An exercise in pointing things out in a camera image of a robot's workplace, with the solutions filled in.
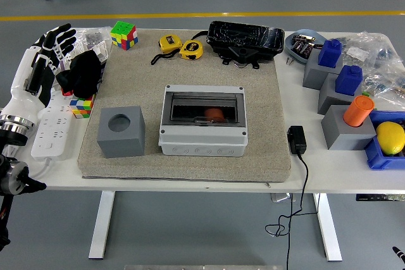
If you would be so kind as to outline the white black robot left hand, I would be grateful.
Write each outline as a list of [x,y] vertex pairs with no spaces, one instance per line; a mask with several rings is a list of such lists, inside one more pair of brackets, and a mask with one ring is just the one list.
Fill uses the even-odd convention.
[[23,54],[11,85],[11,99],[2,115],[36,124],[47,107],[60,63],[73,50],[76,30],[67,23],[42,34]]

